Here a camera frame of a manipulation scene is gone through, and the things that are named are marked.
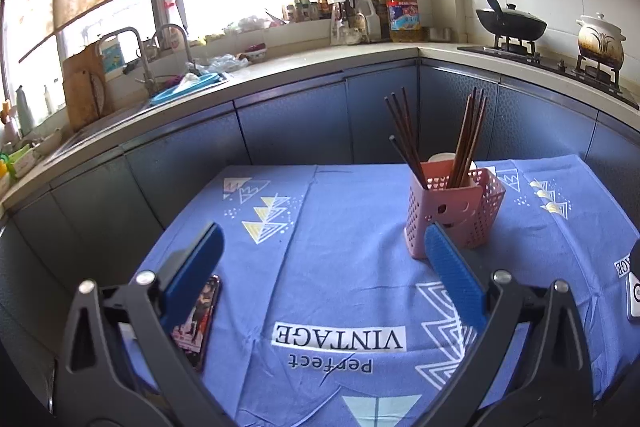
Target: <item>wooden cutting board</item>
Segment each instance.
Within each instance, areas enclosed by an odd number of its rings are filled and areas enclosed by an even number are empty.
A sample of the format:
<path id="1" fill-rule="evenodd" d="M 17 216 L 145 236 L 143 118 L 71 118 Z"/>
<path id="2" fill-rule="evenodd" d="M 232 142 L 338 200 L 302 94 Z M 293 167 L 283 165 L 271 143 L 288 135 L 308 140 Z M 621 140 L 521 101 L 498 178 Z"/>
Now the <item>wooden cutting board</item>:
<path id="1" fill-rule="evenodd" d="M 100 118 L 89 71 L 82 70 L 69 76 L 65 75 L 62 88 L 65 91 L 66 113 L 74 132 Z"/>
<path id="2" fill-rule="evenodd" d="M 79 71 L 87 71 L 90 76 L 93 75 L 94 78 L 97 77 L 104 88 L 102 90 L 105 93 L 104 105 L 98 117 L 101 118 L 111 114 L 113 112 L 113 100 L 111 100 L 109 90 L 107 89 L 107 83 L 104 77 L 104 67 L 102 65 L 102 56 L 98 54 L 95 42 L 89 44 L 79 54 L 69 57 L 62 63 L 62 76 L 65 81 Z M 69 107 L 69 99 L 67 98 L 66 90 L 65 99 L 66 107 Z"/>

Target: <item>pot lid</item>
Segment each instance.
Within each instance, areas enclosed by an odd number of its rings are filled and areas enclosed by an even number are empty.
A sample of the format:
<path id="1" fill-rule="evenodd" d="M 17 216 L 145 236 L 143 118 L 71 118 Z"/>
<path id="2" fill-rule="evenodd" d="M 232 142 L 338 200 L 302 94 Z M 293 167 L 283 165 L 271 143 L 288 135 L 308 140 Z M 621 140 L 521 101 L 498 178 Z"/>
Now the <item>pot lid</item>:
<path id="1" fill-rule="evenodd" d="M 506 8 L 502 8 L 502 13 L 504 13 L 505 15 L 515 15 L 518 17 L 524 17 L 527 19 L 531 19 L 533 21 L 538 21 L 541 22 L 543 24 L 546 24 L 542 19 L 536 17 L 535 15 L 532 15 L 531 13 L 528 12 L 523 12 L 520 10 L 516 10 L 516 5 L 515 4 L 507 4 Z M 495 12 L 495 10 L 493 8 L 482 8 L 480 10 L 476 10 L 476 11 L 482 11 L 482 12 Z"/>
<path id="2" fill-rule="evenodd" d="M 618 28 L 615 24 L 611 24 L 604 20 L 604 15 L 602 13 L 596 13 L 595 17 L 591 17 L 590 15 L 583 15 L 580 19 L 585 24 L 590 24 L 595 26 L 596 28 L 602 28 L 612 37 L 617 37 L 621 41 L 626 40 L 626 37 L 622 34 L 622 30 Z"/>

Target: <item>blue tablecloth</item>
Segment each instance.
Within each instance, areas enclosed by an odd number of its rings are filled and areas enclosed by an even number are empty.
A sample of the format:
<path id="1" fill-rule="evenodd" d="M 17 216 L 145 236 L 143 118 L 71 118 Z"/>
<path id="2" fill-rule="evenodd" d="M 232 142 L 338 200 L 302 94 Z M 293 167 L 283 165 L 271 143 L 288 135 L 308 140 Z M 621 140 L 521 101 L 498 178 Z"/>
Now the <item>blue tablecloth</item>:
<path id="1" fill-rule="evenodd" d="M 481 166 L 507 189 L 478 250 L 523 283 L 569 281 L 601 396 L 640 353 L 616 264 L 638 230 L 577 156 Z M 223 288 L 202 378 L 239 425 L 411 425 L 458 367 L 476 333 L 407 252 L 409 175 L 405 165 L 229 167 L 142 263 L 158 269 L 204 224 L 222 226 Z M 486 403 L 504 393 L 524 334 Z"/>

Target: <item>cabinet door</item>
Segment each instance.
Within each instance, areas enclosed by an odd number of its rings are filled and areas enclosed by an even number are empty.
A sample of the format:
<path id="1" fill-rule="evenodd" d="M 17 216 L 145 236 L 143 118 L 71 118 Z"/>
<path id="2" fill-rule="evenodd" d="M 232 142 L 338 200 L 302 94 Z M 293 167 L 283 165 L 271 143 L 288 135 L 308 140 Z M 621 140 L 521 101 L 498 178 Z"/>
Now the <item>cabinet door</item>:
<path id="1" fill-rule="evenodd" d="M 100 286 L 126 283 L 162 233 L 124 156 L 51 193 L 80 235 Z"/>
<path id="2" fill-rule="evenodd" d="M 459 66 L 420 67 L 420 158 L 455 152 L 465 116 L 466 98 L 474 87 L 487 97 L 484 123 L 474 160 L 485 160 L 491 142 L 499 77 Z"/>
<path id="3" fill-rule="evenodd" d="M 586 162 L 640 229 L 640 133 L 600 113 Z"/>
<path id="4" fill-rule="evenodd" d="M 34 339 L 0 307 L 0 341 L 20 376 L 36 398 L 48 407 L 53 372 L 53 352 Z"/>
<path id="5" fill-rule="evenodd" d="M 95 275 L 88 251 L 50 192 L 16 212 L 14 220 L 28 245 L 70 293 Z"/>
<path id="6" fill-rule="evenodd" d="M 513 79 L 498 88 L 489 159 L 585 158 L 597 111 L 583 103 Z"/>
<path id="7" fill-rule="evenodd" d="M 356 163 L 397 163 L 402 161 L 389 143 L 396 127 L 384 101 L 394 92 L 402 102 L 406 89 L 414 132 L 418 133 L 418 70 L 415 65 L 348 76 L 347 98 Z"/>
<path id="8" fill-rule="evenodd" d="M 126 158 L 163 227 L 225 166 L 249 163 L 235 112 L 159 138 Z"/>
<path id="9" fill-rule="evenodd" d="M 0 234 L 0 307 L 55 353 L 71 295 L 31 251 L 13 221 Z"/>
<path id="10" fill-rule="evenodd" d="M 254 165 L 353 163 L 344 82 L 238 108 Z"/>

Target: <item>wok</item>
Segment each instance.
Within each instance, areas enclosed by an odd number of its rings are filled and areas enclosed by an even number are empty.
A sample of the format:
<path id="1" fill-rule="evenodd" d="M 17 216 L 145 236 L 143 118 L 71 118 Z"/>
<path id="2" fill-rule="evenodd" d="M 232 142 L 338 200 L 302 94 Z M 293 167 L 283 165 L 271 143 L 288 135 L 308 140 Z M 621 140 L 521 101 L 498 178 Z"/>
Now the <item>wok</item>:
<path id="1" fill-rule="evenodd" d="M 546 29 L 546 22 L 530 13 L 516 10 L 515 4 L 502 9 L 498 0 L 487 0 L 491 8 L 476 10 L 480 23 L 487 31 L 523 41 L 539 39 Z"/>

